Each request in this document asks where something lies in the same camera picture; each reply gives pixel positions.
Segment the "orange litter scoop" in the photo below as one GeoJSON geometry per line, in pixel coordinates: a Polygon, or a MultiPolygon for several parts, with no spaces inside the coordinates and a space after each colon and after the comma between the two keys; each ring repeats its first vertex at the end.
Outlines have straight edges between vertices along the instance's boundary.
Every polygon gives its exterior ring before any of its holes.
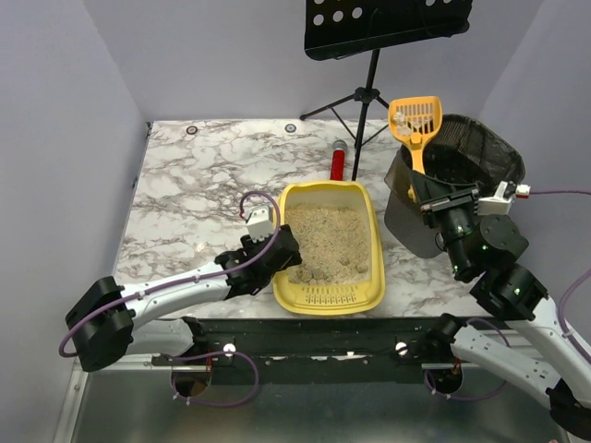
{"type": "Polygon", "coordinates": [[[437,96],[393,100],[388,111],[389,128],[410,152],[412,170],[425,174],[424,149],[439,133],[442,107],[437,96]]]}

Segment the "yellow and grey litter box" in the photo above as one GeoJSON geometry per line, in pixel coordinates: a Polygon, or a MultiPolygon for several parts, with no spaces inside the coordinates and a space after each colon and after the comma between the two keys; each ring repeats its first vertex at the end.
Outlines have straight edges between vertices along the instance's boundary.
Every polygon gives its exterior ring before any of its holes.
{"type": "Polygon", "coordinates": [[[345,316],[368,311],[385,294],[385,269],[377,216],[366,188],[358,182],[323,180],[287,186],[278,200],[281,222],[286,210],[299,204],[347,207],[362,214],[368,227],[370,264],[368,277],[359,282],[338,285],[291,283],[288,270],[272,280],[276,301],[284,309],[310,316],[345,316]]]}

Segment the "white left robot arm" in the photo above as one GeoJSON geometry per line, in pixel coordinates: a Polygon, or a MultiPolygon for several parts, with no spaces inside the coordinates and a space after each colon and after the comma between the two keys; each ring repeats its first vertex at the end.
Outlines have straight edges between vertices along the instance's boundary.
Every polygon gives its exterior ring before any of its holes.
{"type": "Polygon", "coordinates": [[[194,323],[169,315],[194,305],[254,295],[278,272],[301,264],[299,244],[290,227],[256,242],[240,239],[241,248],[226,251],[205,265],[143,284],[120,285],[112,276],[92,284],[66,314],[72,353],[88,373],[102,370],[135,353],[183,356],[196,344],[194,323]]]}

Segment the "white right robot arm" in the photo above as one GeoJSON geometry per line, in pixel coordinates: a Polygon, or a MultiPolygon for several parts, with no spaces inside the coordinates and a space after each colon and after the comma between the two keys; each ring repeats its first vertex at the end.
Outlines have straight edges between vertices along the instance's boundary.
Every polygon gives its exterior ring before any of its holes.
{"type": "Polygon", "coordinates": [[[528,242],[508,212],[530,186],[499,183],[483,198],[474,184],[454,185],[419,172],[410,173],[410,195],[424,223],[440,232],[453,277],[474,287],[471,295],[491,316],[518,332],[541,354],[527,357],[489,340],[471,321],[440,316],[430,336],[452,354],[487,369],[520,388],[549,410],[568,433],[590,438],[590,346],[565,318],[570,294],[555,302],[546,287],[518,264],[528,242]]]}

